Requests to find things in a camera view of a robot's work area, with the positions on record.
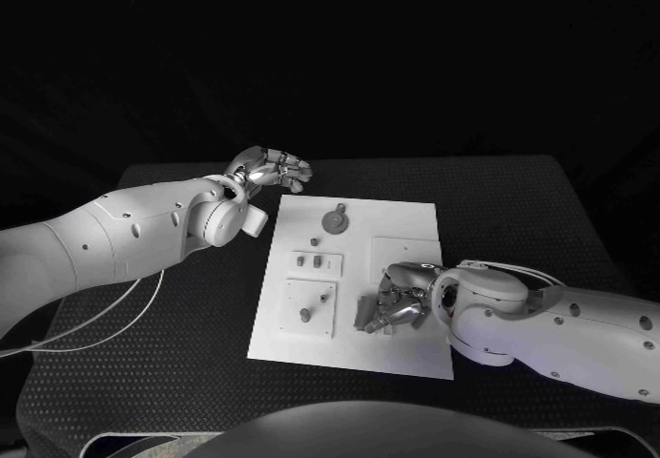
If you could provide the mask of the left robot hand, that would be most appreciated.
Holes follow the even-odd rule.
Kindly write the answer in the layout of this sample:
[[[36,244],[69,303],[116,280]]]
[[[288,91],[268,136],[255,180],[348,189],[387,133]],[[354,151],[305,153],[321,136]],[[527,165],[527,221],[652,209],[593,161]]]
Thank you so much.
[[[224,168],[224,175],[250,196],[263,186],[282,186],[291,193],[301,193],[312,174],[311,164],[298,156],[260,146],[245,149]]]

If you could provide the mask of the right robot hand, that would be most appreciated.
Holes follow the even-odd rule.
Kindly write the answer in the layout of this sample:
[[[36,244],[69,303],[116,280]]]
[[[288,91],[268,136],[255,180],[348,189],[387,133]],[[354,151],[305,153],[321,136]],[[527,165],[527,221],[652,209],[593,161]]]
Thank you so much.
[[[381,274],[374,297],[355,314],[355,328],[367,334],[387,326],[417,329],[432,309],[435,280],[446,267],[426,262],[396,262]]]

